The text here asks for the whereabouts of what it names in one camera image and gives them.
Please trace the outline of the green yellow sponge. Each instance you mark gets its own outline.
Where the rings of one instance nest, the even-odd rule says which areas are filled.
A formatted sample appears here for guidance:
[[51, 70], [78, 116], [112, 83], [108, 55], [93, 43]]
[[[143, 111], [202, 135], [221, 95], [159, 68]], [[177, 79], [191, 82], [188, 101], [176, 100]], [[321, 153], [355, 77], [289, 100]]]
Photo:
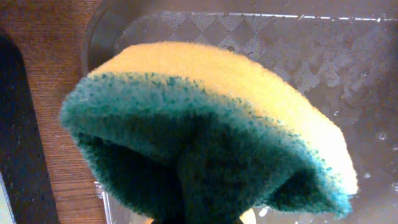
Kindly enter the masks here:
[[162, 223], [234, 223], [262, 206], [345, 217], [358, 191], [337, 125], [210, 45], [124, 49], [78, 82], [60, 121], [105, 191]]

